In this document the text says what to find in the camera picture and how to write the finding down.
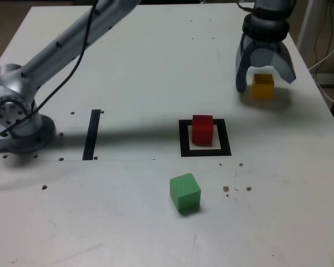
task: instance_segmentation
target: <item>green cube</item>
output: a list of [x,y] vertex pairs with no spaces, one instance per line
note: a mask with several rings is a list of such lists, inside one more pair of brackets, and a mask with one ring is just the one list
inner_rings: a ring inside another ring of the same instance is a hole
[[169,181],[169,193],[178,212],[200,204],[200,187],[192,174],[185,174]]

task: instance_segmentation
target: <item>black cable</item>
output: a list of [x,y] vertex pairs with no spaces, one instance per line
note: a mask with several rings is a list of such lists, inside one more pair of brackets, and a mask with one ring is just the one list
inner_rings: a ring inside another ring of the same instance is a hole
[[243,7],[242,5],[240,5],[240,0],[236,1],[236,4],[238,5],[239,8],[241,8],[242,10],[246,11],[246,12],[253,12],[253,8],[249,8],[249,7]]
[[87,42],[88,42],[88,36],[89,36],[89,31],[90,31],[90,25],[93,19],[93,14],[94,14],[94,10],[96,8],[96,5],[98,3],[98,0],[95,0],[94,5],[92,6],[90,13],[89,13],[89,17],[87,20],[87,27],[86,27],[86,31],[85,31],[85,36],[84,36],[84,42],[83,42],[83,47],[82,47],[82,51],[79,55],[78,61],[75,64],[74,68],[72,69],[72,71],[69,73],[69,75],[67,76],[67,78],[64,79],[64,81],[57,86],[56,89],[53,90],[52,93],[50,93],[50,95],[48,95],[46,97],[45,100],[43,100],[43,102],[33,111],[31,112],[29,115],[27,115],[25,118],[19,120],[18,122],[14,123],[13,125],[11,125],[10,127],[6,128],[5,130],[0,132],[0,136],[2,136],[3,134],[7,133],[8,131],[12,130],[13,128],[15,128],[17,125],[22,124],[23,122],[27,121],[28,119],[30,119],[33,115],[35,115],[38,111],[40,111],[40,109],[52,98],[52,96],[54,96],[68,81],[69,79],[73,76],[73,74],[75,73],[75,71],[77,70],[80,62],[82,61],[86,46],[87,46]]
[[[327,11],[328,11],[328,5],[329,5],[330,1],[327,1],[327,5],[325,6],[325,13],[324,13],[324,21],[322,23],[322,26],[321,28],[319,29],[318,33],[317,33],[317,37],[314,41],[314,54],[316,56],[316,63],[318,64],[319,60],[318,60],[318,55],[317,55],[317,42],[318,42],[318,38],[320,37],[322,31],[323,31],[323,28],[325,26],[325,23],[327,22]],[[317,73],[318,73],[318,66],[316,67],[314,73],[313,73],[313,78],[315,78],[315,80],[317,81]]]
[[[333,34],[334,34],[334,26],[333,26],[333,12],[332,12],[332,9],[333,9],[333,4],[334,4],[334,0],[332,0],[331,2],[331,5],[330,5],[330,28],[331,28],[331,31],[330,31],[330,39],[329,39],[329,42],[328,42],[328,48],[327,48],[327,53],[325,56],[328,56],[329,54],[329,50],[330,50],[330,45],[332,43],[332,40],[333,40]],[[325,63],[325,61],[323,61],[320,65],[319,65],[319,68],[317,71],[319,71],[321,69],[321,67],[323,66],[323,64]]]

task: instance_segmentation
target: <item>black tape strip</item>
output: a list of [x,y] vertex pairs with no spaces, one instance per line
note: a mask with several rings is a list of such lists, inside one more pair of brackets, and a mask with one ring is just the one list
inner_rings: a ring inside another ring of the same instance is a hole
[[83,160],[93,160],[95,142],[98,134],[100,110],[92,110],[88,127],[87,138],[85,140]]

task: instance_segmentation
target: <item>black square marker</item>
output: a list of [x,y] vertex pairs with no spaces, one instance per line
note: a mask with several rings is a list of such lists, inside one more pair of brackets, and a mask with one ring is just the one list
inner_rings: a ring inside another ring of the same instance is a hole
[[229,139],[225,121],[222,118],[214,119],[214,125],[218,128],[220,149],[191,150],[189,148],[188,126],[192,125],[192,120],[179,120],[179,141],[181,157],[216,157],[231,156]]

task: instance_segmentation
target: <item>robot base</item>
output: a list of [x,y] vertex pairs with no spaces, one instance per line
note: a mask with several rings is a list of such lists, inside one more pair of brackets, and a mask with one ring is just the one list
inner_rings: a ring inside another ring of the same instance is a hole
[[[53,120],[45,115],[42,117],[43,125],[34,135],[25,137],[13,137],[9,132],[7,136],[0,136],[0,152],[14,154],[30,153],[48,145],[56,135],[56,126]],[[0,132],[5,127],[0,125]]]

